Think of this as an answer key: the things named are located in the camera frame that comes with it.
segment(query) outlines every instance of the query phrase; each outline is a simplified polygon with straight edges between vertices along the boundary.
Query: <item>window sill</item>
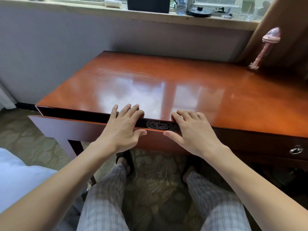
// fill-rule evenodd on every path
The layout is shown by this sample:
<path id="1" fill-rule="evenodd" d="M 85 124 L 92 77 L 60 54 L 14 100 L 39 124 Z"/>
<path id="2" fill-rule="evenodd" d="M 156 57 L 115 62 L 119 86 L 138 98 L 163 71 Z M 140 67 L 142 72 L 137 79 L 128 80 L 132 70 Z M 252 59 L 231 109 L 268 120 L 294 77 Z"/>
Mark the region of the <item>window sill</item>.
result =
<path id="1" fill-rule="evenodd" d="M 223 19 L 220 17 L 195 18 L 192 16 L 176 15 L 174 12 L 169 14 L 131 11 L 127 9 L 107 8 L 103 3 L 79 4 L 59 1 L 29 1 L 29 0 L 0 0 L 0 5 L 16 7 L 36 8 L 40 10 L 62 11 L 78 14 L 92 14 L 123 19 L 143 20 L 160 23 L 175 23 L 195 26 L 221 27 L 229 29 L 254 31 L 259 21 L 240 21 L 233 19 Z"/>

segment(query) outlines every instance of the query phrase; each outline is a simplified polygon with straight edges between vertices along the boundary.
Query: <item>gray wall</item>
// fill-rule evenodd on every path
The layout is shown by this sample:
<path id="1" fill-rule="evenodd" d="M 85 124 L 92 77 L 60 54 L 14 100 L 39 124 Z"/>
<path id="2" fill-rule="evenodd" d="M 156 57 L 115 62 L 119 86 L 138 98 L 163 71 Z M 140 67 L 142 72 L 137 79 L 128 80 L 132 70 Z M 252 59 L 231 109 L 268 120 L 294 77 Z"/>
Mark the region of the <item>gray wall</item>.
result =
<path id="1" fill-rule="evenodd" d="M 103 50 L 233 61 L 252 32 L 0 7 L 0 83 L 36 103 Z"/>

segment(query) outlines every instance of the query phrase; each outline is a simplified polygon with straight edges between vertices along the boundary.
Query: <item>metal drawer handle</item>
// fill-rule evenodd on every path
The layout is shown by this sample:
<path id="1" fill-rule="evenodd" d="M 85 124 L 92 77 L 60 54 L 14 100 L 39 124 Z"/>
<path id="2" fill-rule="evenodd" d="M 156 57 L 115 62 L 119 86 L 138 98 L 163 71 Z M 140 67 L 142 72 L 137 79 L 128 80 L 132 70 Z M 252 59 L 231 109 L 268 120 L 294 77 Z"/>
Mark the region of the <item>metal drawer handle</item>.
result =
<path id="1" fill-rule="evenodd" d="M 299 154 L 299 153 L 302 153 L 303 152 L 303 148 L 301 145 L 296 145 L 294 146 L 293 149 L 291 149 L 289 152 L 292 154 L 292 155 L 296 155 L 296 154 Z"/>

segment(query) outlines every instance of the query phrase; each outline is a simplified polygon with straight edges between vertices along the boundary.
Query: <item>water bottle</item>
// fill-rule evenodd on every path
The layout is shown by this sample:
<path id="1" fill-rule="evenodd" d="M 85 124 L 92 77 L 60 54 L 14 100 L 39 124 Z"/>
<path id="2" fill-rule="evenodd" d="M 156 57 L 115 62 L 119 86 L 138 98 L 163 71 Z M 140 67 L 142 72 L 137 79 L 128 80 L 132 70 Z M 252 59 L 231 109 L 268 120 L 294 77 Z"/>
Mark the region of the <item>water bottle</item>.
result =
<path id="1" fill-rule="evenodd" d="M 186 13 L 187 0 L 179 0 L 175 12 L 179 15 Z"/>

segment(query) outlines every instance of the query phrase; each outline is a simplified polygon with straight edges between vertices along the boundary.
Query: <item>pants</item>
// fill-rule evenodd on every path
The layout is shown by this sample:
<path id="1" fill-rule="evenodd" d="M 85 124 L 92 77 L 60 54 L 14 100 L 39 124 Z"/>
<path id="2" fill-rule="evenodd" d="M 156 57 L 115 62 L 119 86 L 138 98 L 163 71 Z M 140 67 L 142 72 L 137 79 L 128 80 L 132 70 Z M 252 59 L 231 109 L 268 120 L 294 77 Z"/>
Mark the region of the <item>pants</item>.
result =
<path id="1" fill-rule="evenodd" d="M 88 191 L 77 231 L 129 231 L 121 212 L 126 171 L 117 164 Z M 187 177 L 188 190 L 205 222 L 201 231 L 251 231 L 244 206 L 235 193 L 212 184 L 197 172 Z"/>

